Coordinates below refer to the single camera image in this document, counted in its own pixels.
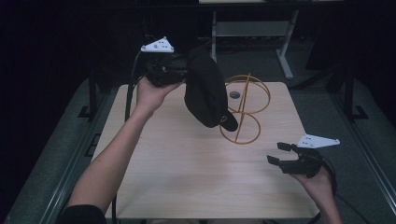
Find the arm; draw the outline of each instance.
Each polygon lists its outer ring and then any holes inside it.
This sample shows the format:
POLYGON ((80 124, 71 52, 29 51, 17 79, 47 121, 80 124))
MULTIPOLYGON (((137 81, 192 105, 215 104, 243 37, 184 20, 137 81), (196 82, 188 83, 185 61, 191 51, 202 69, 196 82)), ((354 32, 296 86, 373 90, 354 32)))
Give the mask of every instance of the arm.
POLYGON ((106 212, 117 194, 140 134, 164 97, 179 84, 155 88, 143 77, 131 117, 79 178, 67 206, 91 204, 106 212))
POLYGON ((298 180, 317 204, 321 216, 326 224, 342 223, 337 206, 332 195, 332 178, 323 167, 317 175, 307 178, 305 175, 292 175, 298 180))

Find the sleeve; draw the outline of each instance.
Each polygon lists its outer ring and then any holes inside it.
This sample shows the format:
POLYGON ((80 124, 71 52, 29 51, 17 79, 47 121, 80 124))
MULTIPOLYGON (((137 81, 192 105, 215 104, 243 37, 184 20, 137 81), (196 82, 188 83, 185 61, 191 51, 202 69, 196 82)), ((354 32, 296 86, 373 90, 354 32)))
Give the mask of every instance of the sleeve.
POLYGON ((105 215, 93 205, 67 207, 57 220, 57 224, 106 224, 105 215))

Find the gold wire sculpture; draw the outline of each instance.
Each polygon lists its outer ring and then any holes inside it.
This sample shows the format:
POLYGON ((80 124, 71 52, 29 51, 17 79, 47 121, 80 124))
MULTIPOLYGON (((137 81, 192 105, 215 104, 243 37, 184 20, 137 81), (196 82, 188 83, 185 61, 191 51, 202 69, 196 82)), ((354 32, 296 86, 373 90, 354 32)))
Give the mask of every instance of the gold wire sculpture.
POLYGON ((223 131, 223 129, 221 128, 221 126, 220 126, 220 132, 224 138, 226 138, 227 140, 229 140, 230 142, 233 142, 235 144, 239 144, 239 145, 250 144, 250 143, 256 141, 262 132, 262 126, 260 125, 260 122, 252 115, 262 112, 264 109, 266 109, 268 107, 268 105, 270 104, 270 101, 271 101, 271 93, 270 93, 268 87, 261 80, 259 80, 256 77, 252 77, 250 74, 230 77, 226 80, 226 83, 227 83, 226 87, 228 87, 229 85, 232 85, 234 83, 245 83, 245 87, 244 87, 242 95, 240 97, 241 100, 239 102, 238 108, 235 109, 235 108, 231 108, 229 106, 229 109, 232 111, 233 115, 239 114, 241 116, 240 120, 238 122, 238 129, 236 131, 235 138, 231 138, 231 137, 227 136, 225 134, 225 132, 223 131), (245 106, 246 106, 247 97, 248 97, 248 86, 250 83, 263 89, 268 96, 268 101, 266 102, 266 104, 264 104, 264 106, 262 108, 260 108, 258 110, 251 111, 251 112, 247 112, 247 111, 245 111, 246 110, 245 106), (242 141, 242 140, 239 140, 238 137, 240 135, 245 116, 249 116, 252 119, 254 119, 254 121, 258 125, 258 132, 257 132, 256 136, 254 136, 251 140, 242 141))

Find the person's left hand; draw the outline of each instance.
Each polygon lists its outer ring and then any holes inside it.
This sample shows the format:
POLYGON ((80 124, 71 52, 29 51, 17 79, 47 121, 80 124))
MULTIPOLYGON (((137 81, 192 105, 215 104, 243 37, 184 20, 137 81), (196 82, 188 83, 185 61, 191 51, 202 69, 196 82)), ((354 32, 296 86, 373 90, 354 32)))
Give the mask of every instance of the person's left hand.
POLYGON ((135 110, 143 110, 153 113, 163 104, 165 96, 179 87, 181 83, 168 85, 165 87, 153 86, 146 77, 143 77, 137 84, 137 97, 135 110))

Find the metal leg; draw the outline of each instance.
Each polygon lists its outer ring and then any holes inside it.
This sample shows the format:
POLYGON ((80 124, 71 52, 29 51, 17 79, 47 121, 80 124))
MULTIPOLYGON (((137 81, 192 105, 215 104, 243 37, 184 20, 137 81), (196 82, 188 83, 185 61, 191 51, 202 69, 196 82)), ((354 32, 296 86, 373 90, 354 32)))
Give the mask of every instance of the metal leg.
POLYGON ((297 16, 298 16, 299 10, 294 10, 293 14, 291 16, 287 31, 286 31, 286 35, 285 35, 285 43, 283 44, 281 49, 277 49, 276 50, 276 55, 277 58, 280 61, 280 65, 282 66, 283 69, 283 73, 285 74, 285 77, 287 79, 293 79, 293 73, 290 70, 288 61, 286 60, 286 50, 288 49, 289 46, 289 42, 291 39, 291 35, 293 34, 293 30, 294 30, 294 25, 297 21, 297 16))
POLYGON ((213 12, 213 21, 212 21, 212 59, 215 60, 215 62, 217 62, 217 58, 216 58, 216 11, 213 12))

